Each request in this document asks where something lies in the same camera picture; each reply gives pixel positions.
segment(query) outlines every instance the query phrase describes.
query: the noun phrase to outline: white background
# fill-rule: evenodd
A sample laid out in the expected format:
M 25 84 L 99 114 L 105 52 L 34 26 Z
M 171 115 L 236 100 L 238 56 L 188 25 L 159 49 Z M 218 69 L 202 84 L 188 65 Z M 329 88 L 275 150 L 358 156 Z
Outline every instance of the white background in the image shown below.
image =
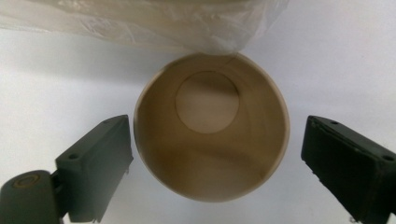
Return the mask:
M 133 143 L 131 173 L 102 223 L 349 223 L 300 159 L 305 121 L 335 119 L 396 149 L 395 12 L 394 0 L 290 0 L 242 51 L 270 74 L 289 108 L 290 143 L 275 174 L 238 200 L 199 203 L 162 186 Z M 132 120 L 148 81 L 187 53 L 6 30 L 0 51 L 1 185 L 27 171 L 54 171 L 54 159 L 104 119 Z

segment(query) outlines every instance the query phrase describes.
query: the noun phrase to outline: circular hole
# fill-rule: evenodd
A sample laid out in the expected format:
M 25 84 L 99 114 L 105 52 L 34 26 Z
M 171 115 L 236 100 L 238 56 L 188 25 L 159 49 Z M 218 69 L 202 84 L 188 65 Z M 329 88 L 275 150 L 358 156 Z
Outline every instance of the circular hole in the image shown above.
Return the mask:
M 382 156 L 382 158 L 386 161 L 394 161 L 394 159 L 391 156 Z
M 29 188 L 35 184 L 35 182 L 40 179 L 40 175 L 27 175 L 14 182 L 14 188 L 24 189 Z
M 70 160 L 75 160 L 75 159 L 77 159 L 78 158 L 78 154 L 71 154 L 70 156 L 69 156 L 69 159 Z

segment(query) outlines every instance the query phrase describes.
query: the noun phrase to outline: plastic bag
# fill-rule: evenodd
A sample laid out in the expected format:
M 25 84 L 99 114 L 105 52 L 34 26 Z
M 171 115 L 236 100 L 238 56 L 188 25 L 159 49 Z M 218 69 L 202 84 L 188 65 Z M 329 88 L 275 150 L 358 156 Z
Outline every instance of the plastic bag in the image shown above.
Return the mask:
M 289 0 L 1 0 L 0 27 L 123 44 L 230 54 L 269 28 Z

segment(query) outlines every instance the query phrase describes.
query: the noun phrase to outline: white surface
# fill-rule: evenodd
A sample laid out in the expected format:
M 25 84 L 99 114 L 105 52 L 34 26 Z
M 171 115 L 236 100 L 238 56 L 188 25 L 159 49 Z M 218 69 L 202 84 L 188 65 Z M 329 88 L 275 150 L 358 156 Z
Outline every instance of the white surface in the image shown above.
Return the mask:
M 270 180 L 229 203 L 194 202 L 162 186 L 133 145 L 131 173 L 102 223 L 349 223 L 300 159 L 305 120 L 335 119 L 396 149 L 395 11 L 393 0 L 291 1 L 243 50 L 273 77 L 290 112 L 289 148 Z M 144 85 L 183 55 L 71 35 L 0 30 L 0 39 L 0 184 L 54 171 L 54 159 L 103 119 L 132 120 Z

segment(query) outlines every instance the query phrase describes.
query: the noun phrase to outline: screw hole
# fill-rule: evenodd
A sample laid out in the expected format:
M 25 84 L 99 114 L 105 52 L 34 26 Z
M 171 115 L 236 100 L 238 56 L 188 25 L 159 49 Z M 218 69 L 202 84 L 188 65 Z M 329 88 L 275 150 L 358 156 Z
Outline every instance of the screw hole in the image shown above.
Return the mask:
M 382 156 L 382 158 L 386 161 L 395 161 L 391 156 Z
M 78 158 L 78 154 L 71 154 L 70 156 L 69 156 L 69 159 L 70 160 L 75 160 L 75 159 L 77 159 Z

